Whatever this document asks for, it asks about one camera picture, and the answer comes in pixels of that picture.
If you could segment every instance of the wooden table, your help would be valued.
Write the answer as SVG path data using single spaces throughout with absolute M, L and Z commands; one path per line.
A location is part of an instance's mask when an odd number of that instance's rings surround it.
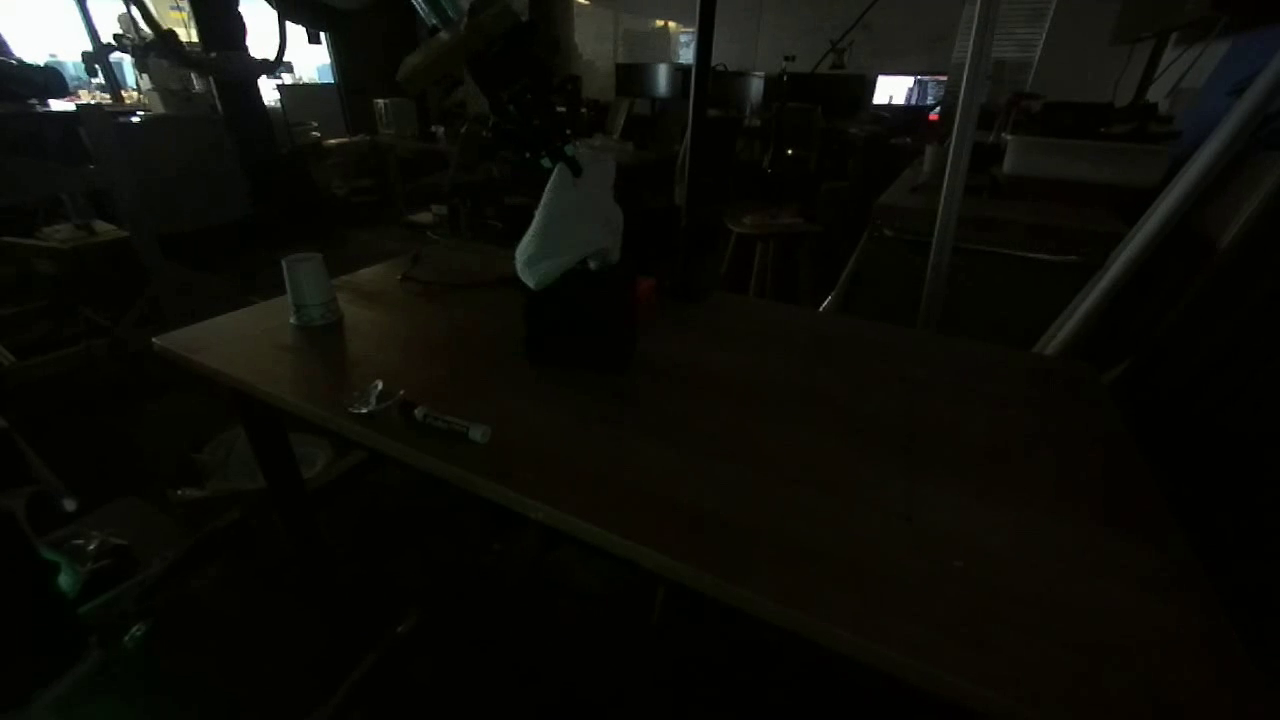
M 718 294 L 649 317 L 623 370 L 536 368 L 510 288 L 395 275 L 349 275 L 328 340 L 266 300 L 157 346 L 987 716 L 1248 716 L 1230 629 L 1091 377 Z M 349 415 L 373 377 L 497 439 Z

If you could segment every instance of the white cup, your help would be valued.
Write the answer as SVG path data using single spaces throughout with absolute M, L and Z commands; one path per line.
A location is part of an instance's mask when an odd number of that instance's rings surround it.
M 289 294 L 289 323 L 325 329 L 342 321 L 319 250 L 278 257 L 278 275 Z

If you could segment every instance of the cup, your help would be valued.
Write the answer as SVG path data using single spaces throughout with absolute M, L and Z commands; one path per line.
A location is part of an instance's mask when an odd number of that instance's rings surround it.
M 293 250 L 278 258 L 285 294 L 289 294 L 289 323 L 294 329 L 328 329 L 340 323 L 342 313 L 335 306 L 328 266 L 319 250 Z

